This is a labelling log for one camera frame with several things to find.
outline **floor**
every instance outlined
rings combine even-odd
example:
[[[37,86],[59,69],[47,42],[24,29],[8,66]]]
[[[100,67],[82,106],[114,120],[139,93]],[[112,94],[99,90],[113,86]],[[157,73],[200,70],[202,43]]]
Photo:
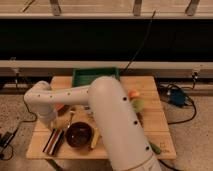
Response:
[[[27,113],[21,95],[0,95],[0,133],[13,131],[17,123],[31,116]],[[170,126],[171,135],[177,151],[177,159],[173,163],[176,168],[187,171],[213,170],[213,97],[196,96],[198,115],[185,124]],[[168,121],[176,121],[190,116],[193,109],[178,109],[163,103]],[[0,171],[53,171],[43,160],[27,160],[25,154],[30,142],[34,123],[23,124],[12,141],[14,157],[9,161],[0,161]],[[72,171],[112,171],[107,160],[75,160],[57,161],[64,170]]]

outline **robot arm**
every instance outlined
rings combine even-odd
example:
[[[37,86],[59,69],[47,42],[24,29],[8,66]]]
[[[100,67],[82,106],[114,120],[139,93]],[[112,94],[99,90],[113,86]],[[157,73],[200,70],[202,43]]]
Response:
[[[39,82],[24,98],[27,103],[38,105],[38,116],[44,123],[56,117],[54,103],[89,104],[113,169],[161,171],[125,91],[116,79],[100,77],[90,86],[57,91],[51,91],[48,83]]]

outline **black backdrop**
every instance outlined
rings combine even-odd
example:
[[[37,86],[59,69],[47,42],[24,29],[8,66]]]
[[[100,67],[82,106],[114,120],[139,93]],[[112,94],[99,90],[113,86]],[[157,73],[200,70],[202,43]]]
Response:
[[[0,20],[0,59],[130,60],[149,20]],[[213,20],[154,20],[137,61],[213,61]]]

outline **green tray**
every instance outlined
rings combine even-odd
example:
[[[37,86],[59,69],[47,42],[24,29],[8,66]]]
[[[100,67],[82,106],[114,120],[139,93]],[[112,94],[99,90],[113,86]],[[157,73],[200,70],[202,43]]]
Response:
[[[112,76],[119,80],[119,71],[115,67],[74,69],[72,87],[89,85],[101,76]]]

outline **brown bowl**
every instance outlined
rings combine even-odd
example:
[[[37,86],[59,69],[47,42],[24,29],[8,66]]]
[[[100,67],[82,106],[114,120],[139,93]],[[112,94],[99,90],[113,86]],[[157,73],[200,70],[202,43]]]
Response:
[[[84,147],[92,138],[92,128],[85,122],[76,122],[69,126],[65,137],[71,147]]]

